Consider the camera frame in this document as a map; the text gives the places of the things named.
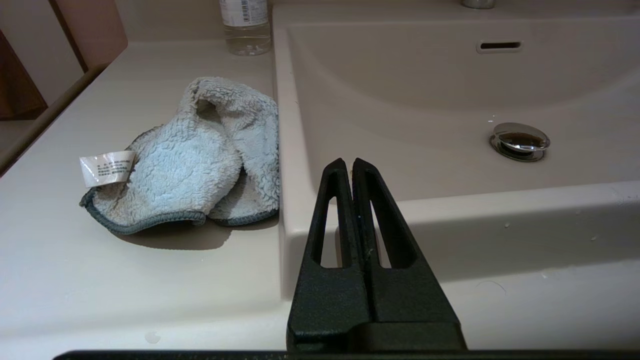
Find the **white countertop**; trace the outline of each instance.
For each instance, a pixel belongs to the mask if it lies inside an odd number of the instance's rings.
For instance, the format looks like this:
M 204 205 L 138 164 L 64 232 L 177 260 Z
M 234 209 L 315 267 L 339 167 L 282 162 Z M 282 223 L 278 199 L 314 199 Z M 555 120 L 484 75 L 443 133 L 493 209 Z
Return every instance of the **white countertop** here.
M 1 357 L 285 348 L 276 221 L 119 238 L 78 206 L 78 157 L 123 149 L 169 121 L 198 76 L 271 95 L 272 55 L 232 56 L 221 40 L 129 44 L 0 179 Z M 637 348 L 639 272 L 624 261 L 443 288 L 473 349 Z

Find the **care label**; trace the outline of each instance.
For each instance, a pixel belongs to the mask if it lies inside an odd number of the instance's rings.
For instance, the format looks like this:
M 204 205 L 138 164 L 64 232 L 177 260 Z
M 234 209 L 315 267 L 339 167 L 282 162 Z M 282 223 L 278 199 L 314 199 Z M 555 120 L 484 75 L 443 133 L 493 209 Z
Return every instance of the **care label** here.
M 227 26 L 254 26 L 268 21 L 267 0 L 220 0 L 220 11 Z
M 129 179 L 135 158 L 134 151 L 108 152 L 98 156 L 80 158 L 84 185 L 87 188 L 93 188 L 94 186 L 125 182 Z

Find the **plastic bottle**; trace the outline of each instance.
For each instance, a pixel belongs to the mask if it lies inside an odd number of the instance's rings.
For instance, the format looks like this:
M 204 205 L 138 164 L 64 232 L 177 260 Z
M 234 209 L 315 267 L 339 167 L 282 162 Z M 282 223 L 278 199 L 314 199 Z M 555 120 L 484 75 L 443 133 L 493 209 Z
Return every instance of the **plastic bottle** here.
M 253 56 L 271 49 L 267 0 L 220 0 L 220 10 L 232 54 Z

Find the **towel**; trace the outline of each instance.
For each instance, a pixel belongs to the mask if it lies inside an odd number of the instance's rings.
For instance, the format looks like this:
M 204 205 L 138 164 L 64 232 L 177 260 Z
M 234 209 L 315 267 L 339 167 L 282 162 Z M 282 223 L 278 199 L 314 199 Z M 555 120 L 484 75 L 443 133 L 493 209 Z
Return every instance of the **towel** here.
M 92 188 L 80 205 L 115 234 L 163 222 L 246 225 L 277 213 L 278 110 L 223 78 L 198 78 L 169 123 L 143 133 L 126 183 Z

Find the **bathroom sink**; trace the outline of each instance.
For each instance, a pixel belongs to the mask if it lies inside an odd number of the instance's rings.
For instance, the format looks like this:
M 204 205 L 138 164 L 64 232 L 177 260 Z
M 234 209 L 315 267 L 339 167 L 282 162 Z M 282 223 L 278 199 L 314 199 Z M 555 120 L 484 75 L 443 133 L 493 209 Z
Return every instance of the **bathroom sink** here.
M 635 4 L 277 6 L 285 296 L 336 158 L 380 170 L 442 282 L 639 259 Z M 544 158 L 496 152 L 503 122 L 544 131 Z

